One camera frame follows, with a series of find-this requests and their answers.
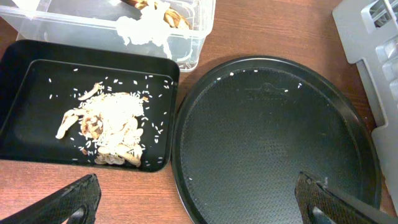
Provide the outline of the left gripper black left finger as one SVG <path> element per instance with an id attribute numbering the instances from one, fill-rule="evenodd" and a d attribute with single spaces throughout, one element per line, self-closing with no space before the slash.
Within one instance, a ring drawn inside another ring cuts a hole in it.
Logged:
<path id="1" fill-rule="evenodd" d="M 1 223 L 94 223 L 101 199 L 96 174 L 88 174 Z"/>

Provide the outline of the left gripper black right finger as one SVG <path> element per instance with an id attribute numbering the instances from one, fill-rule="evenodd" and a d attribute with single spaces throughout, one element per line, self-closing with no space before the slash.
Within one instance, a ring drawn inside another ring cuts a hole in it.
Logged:
<path id="1" fill-rule="evenodd" d="M 304 223 L 397 224 L 397 218 L 329 187 L 306 172 L 298 175 L 295 198 Z"/>

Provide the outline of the food scraps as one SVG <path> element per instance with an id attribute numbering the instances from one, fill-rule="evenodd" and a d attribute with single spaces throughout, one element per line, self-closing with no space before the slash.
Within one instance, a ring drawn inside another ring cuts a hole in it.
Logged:
<path id="1" fill-rule="evenodd" d="M 170 158 L 170 134 L 177 90 L 171 75 L 72 69 L 72 77 L 51 77 L 67 93 L 51 90 L 49 101 L 66 100 L 51 132 L 97 166 L 157 171 Z"/>

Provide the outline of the white tissue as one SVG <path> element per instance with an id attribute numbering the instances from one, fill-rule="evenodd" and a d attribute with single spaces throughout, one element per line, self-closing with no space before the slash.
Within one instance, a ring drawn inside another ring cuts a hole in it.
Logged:
<path id="1" fill-rule="evenodd" d="M 144 45 L 152 42 L 163 51 L 168 59 L 172 58 L 167 39 L 170 35 L 170 26 L 164 21 L 166 11 L 170 4 L 156 1 L 148 1 L 148 6 L 141 9 L 141 17 L 138 20 L 122 16 L 116 21 L 116 31 L 123 38 L 124 45 Z"/>

